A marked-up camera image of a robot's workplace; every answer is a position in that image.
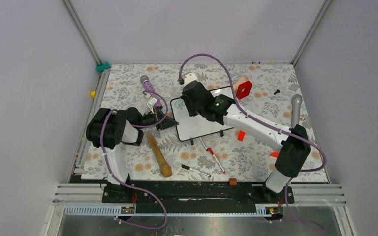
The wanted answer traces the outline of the white whiteboard black frame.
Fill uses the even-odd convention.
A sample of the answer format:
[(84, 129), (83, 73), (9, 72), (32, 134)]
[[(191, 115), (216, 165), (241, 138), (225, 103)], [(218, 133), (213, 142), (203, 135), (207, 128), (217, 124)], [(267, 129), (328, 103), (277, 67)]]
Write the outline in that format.
[(175, 121), (178, 139), (180, 141), (189, 141), (195, 138), (207, 136), (214, 133), (223, 135), (229, 126), (221, 125), (217, 122), (210, 122), (201, 115), (191, 117), (182, 98), (174, 98), (170, 101), (172, 114)]

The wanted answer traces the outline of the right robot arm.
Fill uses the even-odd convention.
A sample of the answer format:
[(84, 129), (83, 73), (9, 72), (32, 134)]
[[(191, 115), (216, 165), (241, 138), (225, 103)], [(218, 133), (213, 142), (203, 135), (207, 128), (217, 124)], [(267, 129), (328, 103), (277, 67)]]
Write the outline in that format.
[(201, 82), (192, 81), (182, 90), (189, 114), (186, 124), (198, 119), (204, 127), (228, 126), (247, 132), (278, 153), (275, 169), (265, 181), (262, 195), (266, 201), (276, 202), (285, 185), (297, 177), (311, 152), (304, 127), (294, 128), (275, 124), (243, 108), (233, 98), (224, 94), (213, 95)]

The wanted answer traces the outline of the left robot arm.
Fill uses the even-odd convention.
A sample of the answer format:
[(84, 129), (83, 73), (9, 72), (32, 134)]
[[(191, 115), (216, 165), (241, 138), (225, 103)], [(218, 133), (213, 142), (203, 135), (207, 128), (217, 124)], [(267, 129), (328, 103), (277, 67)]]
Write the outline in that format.
[(114, 196), (121, 202), (132, 198), (133, 189), (127, 184), (129, 173), (125, 169), (123, 159), (108, 151), (114, 151), (119, 144), (139, 146), (144, 132), (143, 128), (155, 127), (165, 130), (179, 123), (163, 112), (163, 107), (155, 107), (153, 112), (140, 113), (137, 108), (129, 107), (125, 110), (100, 108), (86, 127), (86, 139), (95, 148), (101, 148), (106, 166), (107, 181), (117, 185)]

